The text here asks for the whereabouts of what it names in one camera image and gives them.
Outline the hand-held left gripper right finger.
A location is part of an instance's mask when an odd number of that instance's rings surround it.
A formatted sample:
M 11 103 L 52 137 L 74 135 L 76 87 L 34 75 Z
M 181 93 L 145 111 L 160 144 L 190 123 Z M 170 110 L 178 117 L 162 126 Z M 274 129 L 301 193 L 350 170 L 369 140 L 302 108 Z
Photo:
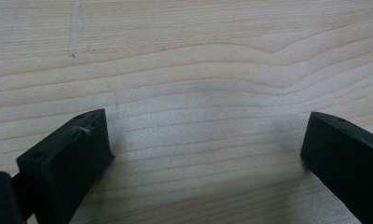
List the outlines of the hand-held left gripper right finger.
M 313 112 L 300 158 L 362 224 L 373 224 L 373 133 Z

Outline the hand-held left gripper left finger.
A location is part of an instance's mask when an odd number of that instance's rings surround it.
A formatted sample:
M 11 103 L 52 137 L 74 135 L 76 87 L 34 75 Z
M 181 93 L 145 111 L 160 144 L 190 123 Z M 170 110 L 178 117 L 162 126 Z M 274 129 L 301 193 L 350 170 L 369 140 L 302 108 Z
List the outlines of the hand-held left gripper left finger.
M 68 224 L 113 159 L 103 109 L 70 119 L 17 158 L 22 216 Z

